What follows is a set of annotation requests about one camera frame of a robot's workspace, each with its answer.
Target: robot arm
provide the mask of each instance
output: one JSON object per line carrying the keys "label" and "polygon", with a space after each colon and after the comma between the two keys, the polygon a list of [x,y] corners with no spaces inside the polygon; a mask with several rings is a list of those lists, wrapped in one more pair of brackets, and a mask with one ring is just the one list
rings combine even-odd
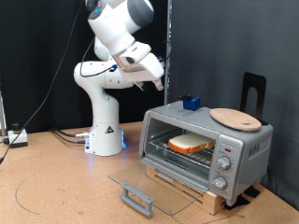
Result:
{"label": "robot arm", "polygon": [[[131,36],[152,21],[148,0],[86,0],[86,5],[95,7],[89,23],[96,35],[94,52],[103,62],[79,63],[74,71],[76,82],[93,105],[93,126],[85,134],[85,152],[111,156],[122,149],[119,103],[105,89],[130,88],[135,83],[144,90],[143,81],[153,81],[161,91],[164,69],[150,53],[150,46]],[[118,69],[107,70],[115,63]]]}

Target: toaster oven dial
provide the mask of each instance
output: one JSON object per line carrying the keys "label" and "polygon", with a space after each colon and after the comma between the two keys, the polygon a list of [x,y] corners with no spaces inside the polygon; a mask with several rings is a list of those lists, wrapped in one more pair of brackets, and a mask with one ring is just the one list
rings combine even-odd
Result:
{"label": "toaster oven dial", "polygon": [[227,187],[226,179],[224,179],[222,176],[219,176],[216,179],[214,179],[212,184],[219,189],[226,189]]}
{"label": "toaster oven dial", "polygon": [[217,164],[223,169],[228,170],[231,167],[231,162],[227,157],[217,159]]}

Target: round wooden board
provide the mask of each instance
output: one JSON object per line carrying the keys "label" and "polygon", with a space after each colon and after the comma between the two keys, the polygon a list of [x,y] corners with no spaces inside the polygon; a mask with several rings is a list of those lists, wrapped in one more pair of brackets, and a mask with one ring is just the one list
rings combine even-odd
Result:
{"label": "round wooden board", "polygon": [[254,132],[262,128],[262,123],[260,121],[237,110],[216,108],[211,109],[210,113],[213,119],[234,129],[245,132]]}

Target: countertop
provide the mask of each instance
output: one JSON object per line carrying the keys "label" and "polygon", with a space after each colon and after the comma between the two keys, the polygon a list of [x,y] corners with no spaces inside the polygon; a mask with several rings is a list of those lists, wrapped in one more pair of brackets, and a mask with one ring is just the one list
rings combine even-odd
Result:
{"label": "countertop", "polygon": [[[12,148],[0,165],[1,223],[299,223],[298,211],[261,185],[257,198],[244,196],[250,204],[215,216],[193,204],[173,217],[155,207],[153,217],[141,215],[107,177],[139,160],[141,126],[121,124],[128,147],[111,157],[87,154],[53,133],[28,134],[29,146]],[[1,155],[6,149],[0,146]]]}

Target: black wall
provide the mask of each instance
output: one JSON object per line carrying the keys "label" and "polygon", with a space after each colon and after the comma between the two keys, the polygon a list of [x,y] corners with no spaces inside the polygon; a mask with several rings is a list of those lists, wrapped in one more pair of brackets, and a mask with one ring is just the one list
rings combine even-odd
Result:
{"label": "black wall", "polygon": [[[7,126],[23,125],[37,110],[63,57],[67,38],[82,0],[1,1],[0,71]],[[166,40],[167,0],[151,0],[154,22],[134,34],[137,41],[153,49]],[[93,123],[91,101],[80,88],[73,71],[94,38],[87,22],[85,3],[71,37],[68,51],[48,101],[29,123],[28,133],[42,132],[51,126],[61,129],[88,127]],[[165,56],[165,46],[154,51]],[[86,61],[98,59],[90,50]],[[143,120],[144,113],[164,103],[164,92],[138,87],[107,90],[120,103],[120,122]]]}
{"label": "black wall", "polygon": [[263,120],[274,135],[263,184],[297,209],[298,12],[297,0],[174,0],[169,94],[170,102],[192,93],[203,105],[239,109],[244,73],[266,77]]}

